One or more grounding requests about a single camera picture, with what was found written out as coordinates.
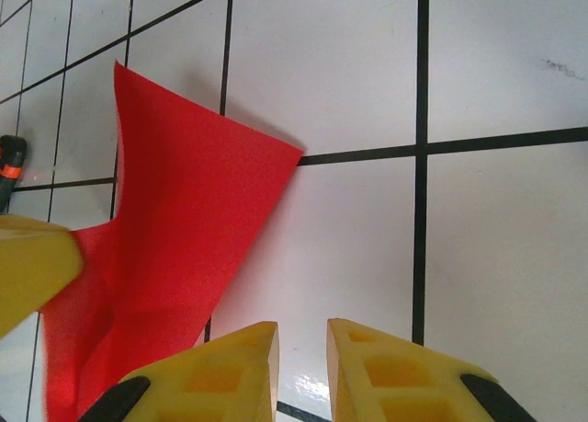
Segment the white tiled wall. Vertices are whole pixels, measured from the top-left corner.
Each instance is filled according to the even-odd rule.
[[[584,420],[585,144],[435,156],[425,342],[495,374],[537,420]]]
[[[21,186],[48,185],[53,171],[58,184],[113,177],[112,71],[126,41],[64,80],[43,79],[123,38],[130,0],[73,0],[71,26],[71,0],[32,0],[5,20],[27,1],[4,0],[0,16],[0,133],[18,119],[30,143]],[[430,0],[429,140],[588,125],[586,2]],[[133,0],[129,66],[219,111],[227,3]],[[143,27],[183,4],[193,6]],[[227,115],[307,154],[414,144],[416,5],[233,0]],[[494,373],[538,420],[588,412],[586,151],[428,159],[425,343]],[[75,229],[107,221],[111,198],[111,184],[56,188],[52,199],[29,189],[10,211],[46,220],[51,200],[51,220]],[[212,337],[278,320],[279,399],[330,418],[326,319],[411,336],[413,210],[413,157],[300,167],[213,315]],[[0,340],[7,422],[27,420],[31,373],[28,421],[44,418],[36,323],[33,314]]]
[[[430,141],[585,126],[588,0],[431,0]]]

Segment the red felt sheet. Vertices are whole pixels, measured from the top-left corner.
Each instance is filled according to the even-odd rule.
[[[118,215],[75,233],[85,268],[42,310],[50,422],[194,345],[302,154],[119,64],[115,92]]]

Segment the red cloth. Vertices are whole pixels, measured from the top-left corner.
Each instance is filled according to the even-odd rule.
[[[115,92],[118,216],[75,233],[84,270],[42,310],[50,422],[194,345],[302,154],[119,64]]]

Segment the orange band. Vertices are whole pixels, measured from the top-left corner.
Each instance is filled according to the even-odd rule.
[[[20,171],[22,171],[22,167],[4,165],[4,168],[0,169],[0,177],[17,179],[20,176]]]

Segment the black rubber pad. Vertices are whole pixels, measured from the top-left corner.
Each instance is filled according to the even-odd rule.
[[[498,383],[475,374],[463,374],[461,381],[495,422],[537,422]]]
[[[109,388],[78,422],[122,422],[150,385],[149,378],[137,376]]]

